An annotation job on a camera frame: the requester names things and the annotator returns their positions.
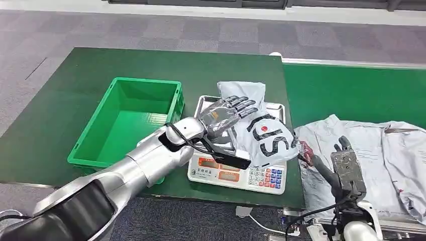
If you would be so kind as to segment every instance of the white plastic bag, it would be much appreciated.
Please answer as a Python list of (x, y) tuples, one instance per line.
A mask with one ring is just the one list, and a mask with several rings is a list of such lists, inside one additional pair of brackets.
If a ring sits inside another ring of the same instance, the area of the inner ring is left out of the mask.
[(426, 224), (426, 131), (392, 122), (382, 135), (383, 156), (393, 186), (405, 209)]
[(279, 119), (266, 111), (265, 85), (252, 82), (219, 82), (222, 98), (247, 96), (259, 110), (238, 121), (230, 136), (236, 149), (249, 153), (251, 167), (268, 167), (291, 160), (298, 154), (296, 140)]
[[(295, 129), (300, 141), (305, 141), (320, 156), (323, 163), (332, 168), (330, 159), (338, 138), (346, 136), (351, 142), (361, 165), (362, 176), (367, 187), (365, 200), (376, 209), (379, 218), (387, 220), (413, 220), (399, 200), (391, 176), (383, 160), (382, 132), (389, 123), (373, 124), (342, 121), (334, 114), (325, 120), (309, 123)], [(300, 174), (304, 188), (306, 211), (313, 211), (335, 203), (331, 186), (315, 167), (307, 167), (299, 160)], [(333, 210), (315, 215), (333, 218)]]

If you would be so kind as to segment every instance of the stainless steel tray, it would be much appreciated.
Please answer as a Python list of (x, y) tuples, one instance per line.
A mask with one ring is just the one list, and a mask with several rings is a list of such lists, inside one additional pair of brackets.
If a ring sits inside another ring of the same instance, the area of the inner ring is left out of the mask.
[[(219, 99), (220, 99), (220, 97), (215, 97), (215, 96), (208, 96), (208, 95), (200, 96), (200, 98), (198, 99), (197, 108), (195, 109), (194, 117), (198, 118), (201, 111), (203, 111), (205, 108), (207, 108), (211, 104), (215, 103)], [(284, 109), (284, 106), (282, 104), (276, 104), (276, 103), (265, 103), (265, 104), (266, 104), (266, 109), (267, 109), (268, 113), (270, 115), (276, 117), (276, 118), (279, 118), (285, 124), (285, 109)], [(222, 136), (223, 137), (229, 136), (228, 132), (224, 132), (222, 134)], [(228, 150), (228, 151), (234, 150), (232, 143), (216, 144), (216, 145), (220, 146), (220, 147), (222, 147), (222, 148), (224, 148), (225, 150)]]

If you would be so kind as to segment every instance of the robotic hand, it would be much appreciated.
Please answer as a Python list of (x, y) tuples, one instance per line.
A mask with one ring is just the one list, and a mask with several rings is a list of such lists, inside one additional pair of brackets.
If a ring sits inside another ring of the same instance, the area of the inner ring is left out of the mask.
[[(352, 149), (349, 140), (342, 136), (339, 138), (342, 145), (335, 144), (336, 152), (331, 153), (333, 172), (324, 165), (321, 158), (314, 155), (312, 149), (301, 142), (303, 154), (299, 159), (305, 161), (309, 166), (314, 166), (324, 179), (330, 184), (331, 192), (335, 197), (336, 204), (323, 210), (313, 211), (310, 214), (335, 209), (337, 220), (336, 228), (340, 234), (340, 240), (344, 241), (380, 241), (383, 240), (382, 231), (377, 213), (371, 203), (364, 200), (367, 188), (362, 177), (361, 167), (357, 156)], [(329, 240), (334, 234), (329, 233)]]
[[(194, 149), (218, 163), (246, 169), (250, 160), (221, 150), (210, 140), (239, 119), (256, 112), (247, 97), (231, 96), (205, 109), (200, 119), (166, 124), (137, 143), (124, 159), (97, 173), (79, 177), (36, 204), (33, 217), (0, 232), (0, 241), (98, 240), (119, 213), (145, 187), (187, 163)], [(207, 151), (194, 144), (201, 141)]]

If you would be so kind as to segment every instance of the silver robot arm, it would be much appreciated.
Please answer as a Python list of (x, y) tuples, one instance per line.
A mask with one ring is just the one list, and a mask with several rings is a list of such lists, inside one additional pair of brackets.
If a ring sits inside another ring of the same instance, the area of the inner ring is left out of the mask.
[[(121, 161), (79, 177), (37, 203), (33, 217), (5, 228), (0, 232), (0, 240), (102, 238), (142, 189), (153, 186), (189, 161), (194, 143), (207, 136), (220, 135), (239, 119), (257, 111), (255, 108), (244, 109), (254, 104), (253, 101), (247, 103), (247, 100), (246, 97), (232, 96), (204, 111), (200, 119), (187, 117), (174, 125), (161, 127), (138, 142)], [(219, 153), (218, 157), (223, 161), (227, 154)]]

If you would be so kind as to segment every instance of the digital scale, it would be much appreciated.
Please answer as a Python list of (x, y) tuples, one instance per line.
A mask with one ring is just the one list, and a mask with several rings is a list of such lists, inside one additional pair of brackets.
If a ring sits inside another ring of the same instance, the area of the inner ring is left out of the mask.
[[(198, 100), (194, 117), (206, 107), (219, 100), (219, 97), (203, 95)], [(265, 103), (270, 115), (285, 123), (284, 106), (282, 104)], [(232, 143), (217, 144), (226, 151), (235, 153)], [(255, 192), (271, 194), (282, 194), (285, 189), (285, 178), (287, 175), (287, 162), (276, 164), (268, 168), (248, 168), (247, 170), (230, 167), (215, 162), (211, 155), (194, 151), (189, 160), (188, 179), (193, 182), (208, 183), (225, 187), (245, 189)]]

